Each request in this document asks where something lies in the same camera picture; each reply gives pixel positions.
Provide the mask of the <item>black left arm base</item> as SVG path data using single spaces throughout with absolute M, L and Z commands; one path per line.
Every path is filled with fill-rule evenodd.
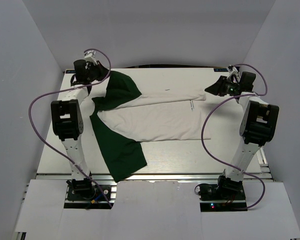
M 116 186 L 88 180 L 67 180 L 64 209 L 110 210 L 116 197 Z

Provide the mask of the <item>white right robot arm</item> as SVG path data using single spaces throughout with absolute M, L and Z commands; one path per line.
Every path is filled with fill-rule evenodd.
M 214 96 L 233 97 L 243 110 L 238 148 L 215 187 L 216 195 L 223 200 L 240 191 L 244 172 L 254 155 L 275 135 L 280 108 L 263 101 L 253 92 L 255 79 L 256 74 L 252 72 L 231 73 L 229 76 L 220 76 L 204 90 Z

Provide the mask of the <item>white green-sleeved t-shirt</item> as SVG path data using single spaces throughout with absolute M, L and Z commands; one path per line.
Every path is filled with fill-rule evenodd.
M 92 98 L 92 129 L 115 182 L 147 166 L 142 143 L 209 140 L 201 133 L 206 119 L 202 88 L 142 90 L 128 75 L 112 71 L 103 96 Z

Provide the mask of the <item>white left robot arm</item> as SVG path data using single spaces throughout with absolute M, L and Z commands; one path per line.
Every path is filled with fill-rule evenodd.
M 89 200 L 95 196 L 96 187 L 89 180 L 91 171 L 82 147 L 84 121 L 80 105 L 91 93 L 91 84 L 94 81 L 101 82 L 109 70 L 93 59 L 79 59 L 73 65 L 75 73 L 70 79 L 73 89 L 63 99 L 55 100 L 50 105 L 52 129 L 63 144 L 66 156 L 70 158 L 71 180 L 67 184 L 75 194 Z

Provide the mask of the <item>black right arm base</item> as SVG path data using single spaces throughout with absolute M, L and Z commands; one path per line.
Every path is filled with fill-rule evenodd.
M 236 191 L 221 188 L 217 184 L 202 183 L 194 188 L 194 193 L 199 196 L 202 213 L 247 211 L 243 186 Z

